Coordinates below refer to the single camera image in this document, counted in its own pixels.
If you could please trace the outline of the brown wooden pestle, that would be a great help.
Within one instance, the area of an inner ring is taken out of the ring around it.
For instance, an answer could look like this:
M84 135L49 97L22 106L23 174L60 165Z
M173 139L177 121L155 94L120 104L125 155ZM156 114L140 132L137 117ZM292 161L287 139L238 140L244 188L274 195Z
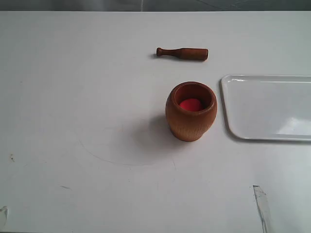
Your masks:
M166 50L162 48L156 49L156 55L171 56L182 60L205 61L208 58L208 49L180 48L174 50Z

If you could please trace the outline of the brown wooden mortar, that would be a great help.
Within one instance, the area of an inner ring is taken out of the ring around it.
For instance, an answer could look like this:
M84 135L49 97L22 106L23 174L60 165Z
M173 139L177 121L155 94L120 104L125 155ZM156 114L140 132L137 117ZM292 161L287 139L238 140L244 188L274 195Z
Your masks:
M180 106L187 99L197 99L203 109L188 111ZM198 82L184 82L169 94L165 117L172 134L182 141L192 142L202 137L214 123L217 115L217 99L208 86Z

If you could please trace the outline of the red ball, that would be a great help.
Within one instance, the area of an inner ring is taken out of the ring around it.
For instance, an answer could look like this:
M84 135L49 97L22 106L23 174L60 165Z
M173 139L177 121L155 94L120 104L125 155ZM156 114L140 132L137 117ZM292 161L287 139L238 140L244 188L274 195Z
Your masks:
M184 110L191 112L199 112L204 109L201 101L195 98L183 100L182 102L180 102L179 106Z

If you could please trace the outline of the white rectangular tray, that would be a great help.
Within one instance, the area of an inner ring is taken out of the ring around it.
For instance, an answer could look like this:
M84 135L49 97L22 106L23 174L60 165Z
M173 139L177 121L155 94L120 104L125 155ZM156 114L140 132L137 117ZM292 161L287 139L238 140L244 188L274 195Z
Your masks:
M229 131L248 140L311 140L311 78L226 75L221 79Z

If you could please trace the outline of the clear tape strip right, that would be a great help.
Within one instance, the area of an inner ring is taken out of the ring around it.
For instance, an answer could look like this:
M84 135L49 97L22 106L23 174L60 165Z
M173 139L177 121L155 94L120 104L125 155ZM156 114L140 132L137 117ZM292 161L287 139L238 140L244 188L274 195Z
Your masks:
M267 195L259 185L254 185L253 190L262 225L262 231L264 233L273 233L274 231L271 225L271 215Z

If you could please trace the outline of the clear tape piece left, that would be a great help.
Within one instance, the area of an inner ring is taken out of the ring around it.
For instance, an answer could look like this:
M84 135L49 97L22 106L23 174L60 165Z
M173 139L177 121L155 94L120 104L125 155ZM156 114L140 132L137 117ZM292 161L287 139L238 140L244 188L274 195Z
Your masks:
M7 206L3 206L0 209L0 224L1 225L5 225L6 224L7 215L8 215L8 207Z

